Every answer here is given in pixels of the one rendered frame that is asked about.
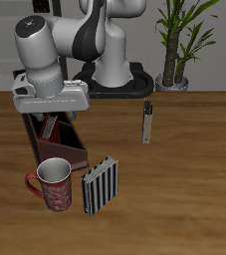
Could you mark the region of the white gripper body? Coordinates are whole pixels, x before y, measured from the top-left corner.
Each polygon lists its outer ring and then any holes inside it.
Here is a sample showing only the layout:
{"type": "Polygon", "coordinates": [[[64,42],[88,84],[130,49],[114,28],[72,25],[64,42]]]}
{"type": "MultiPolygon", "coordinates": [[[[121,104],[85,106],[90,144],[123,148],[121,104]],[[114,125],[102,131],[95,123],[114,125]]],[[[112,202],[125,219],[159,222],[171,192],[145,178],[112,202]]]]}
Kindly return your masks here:
{"type": "Polygon", "coordinates": [[[48,98],[39,98],[27,81],[15,80],[12,93],[15,109],[20,114],[79,112],[90,107],[89,88],[81,80],[64,81],[63,89],[48,98]]]}

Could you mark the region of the dark brown desk caddy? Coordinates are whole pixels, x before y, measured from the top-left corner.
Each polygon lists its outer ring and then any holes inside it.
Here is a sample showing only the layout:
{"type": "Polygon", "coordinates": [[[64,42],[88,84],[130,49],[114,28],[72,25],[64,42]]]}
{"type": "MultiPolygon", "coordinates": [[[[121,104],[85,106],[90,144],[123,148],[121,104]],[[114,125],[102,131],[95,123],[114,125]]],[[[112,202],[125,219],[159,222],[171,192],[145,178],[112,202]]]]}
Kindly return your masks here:
{"type": "Polygon", "coordinates": [[[22,114],[22,119],[37,164],[51,157],[60,157],[70,163],[72,172],[90,167],[87,150],[67,113],[58,113],[60,143],[39,139],[44,122],[39,122],[33,115],[22,114]]]}

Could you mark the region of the grey standing book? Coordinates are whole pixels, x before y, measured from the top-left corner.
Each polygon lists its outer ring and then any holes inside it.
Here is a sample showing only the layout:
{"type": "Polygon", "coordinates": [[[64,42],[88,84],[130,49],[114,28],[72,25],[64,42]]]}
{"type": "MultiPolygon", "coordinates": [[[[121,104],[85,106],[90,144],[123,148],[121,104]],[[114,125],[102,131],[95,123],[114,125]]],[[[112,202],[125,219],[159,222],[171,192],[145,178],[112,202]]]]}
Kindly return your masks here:
{"type": "Polygon", "coordinates": [[[152,100],[144,100],[142,120],[142,142],[150,143],[152,125],[152,100]]]}

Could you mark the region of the black white striped book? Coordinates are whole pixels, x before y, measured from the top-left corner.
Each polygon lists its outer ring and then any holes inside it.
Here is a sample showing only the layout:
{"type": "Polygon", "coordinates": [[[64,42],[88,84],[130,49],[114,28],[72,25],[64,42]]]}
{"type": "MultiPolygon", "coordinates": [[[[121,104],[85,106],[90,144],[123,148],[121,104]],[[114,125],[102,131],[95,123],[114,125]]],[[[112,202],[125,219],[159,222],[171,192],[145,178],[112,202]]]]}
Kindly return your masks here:
{"type": "Polygon", "coordinates": [[[118,193],[118,161],[110,155],[81,177],[84,211],[93,216],[118,193]]]}

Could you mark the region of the red patterned mug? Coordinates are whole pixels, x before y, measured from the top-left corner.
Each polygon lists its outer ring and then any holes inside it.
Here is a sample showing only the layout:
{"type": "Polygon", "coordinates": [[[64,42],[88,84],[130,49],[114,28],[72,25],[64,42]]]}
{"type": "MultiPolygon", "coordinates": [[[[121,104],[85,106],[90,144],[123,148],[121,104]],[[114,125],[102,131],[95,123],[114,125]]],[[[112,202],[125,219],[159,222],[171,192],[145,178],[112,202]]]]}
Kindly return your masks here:
{"type": "Polygon", "coordinates": [[[27,188],[45,200],[55,212],[67,210],[72,203],[71,165],[63,158],[53,157],[41,162],[35,172],[25,177],[27,188]]]}

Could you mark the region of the green pot plant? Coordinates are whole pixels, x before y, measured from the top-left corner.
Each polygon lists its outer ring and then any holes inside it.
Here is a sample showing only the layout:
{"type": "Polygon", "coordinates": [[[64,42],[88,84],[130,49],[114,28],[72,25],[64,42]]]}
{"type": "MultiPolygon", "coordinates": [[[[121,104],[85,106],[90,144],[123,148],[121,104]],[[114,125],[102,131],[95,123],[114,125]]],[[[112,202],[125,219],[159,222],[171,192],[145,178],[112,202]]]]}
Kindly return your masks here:
{"type": "Polygon", "coordinates": [[[188,24],[201,13],[219,2],[207,0],[200,4],[200,1],[197,0],[189,10],[186,10],[185,0],[166,0],[166,12],[159,9],[162,19],[156,22],[156,26],[161,24],[165,29],[164,32],[160,31],[160,35],[166,54],[163,73],[155,79],[157,92],[186,92],[189,86],[188,79],[184,77],[186,63],[198,60],[195,54],[199,50],[215,44],[215,41],[209,41],[213,28],[197,38],[203,21],[192,28],[188,27],[188,24]]]}

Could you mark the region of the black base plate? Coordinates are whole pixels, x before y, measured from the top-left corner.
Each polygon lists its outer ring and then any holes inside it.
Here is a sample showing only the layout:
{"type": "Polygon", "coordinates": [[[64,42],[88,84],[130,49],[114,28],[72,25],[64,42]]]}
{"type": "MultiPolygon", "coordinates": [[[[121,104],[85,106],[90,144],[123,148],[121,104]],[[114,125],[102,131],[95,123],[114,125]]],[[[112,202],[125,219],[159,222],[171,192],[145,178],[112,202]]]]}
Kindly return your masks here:
{"type": "Polygon", "coordinates": [[[153,92],[153,78],[143,70],[139,62],[129,63],[133,79],[118,88],[107,88],[92,79],[95,72],[94,63],[85,63],[82,70],[74,76],[74,80],[82,80],[88,84],[91,99],[141,99],[153,92]]]}

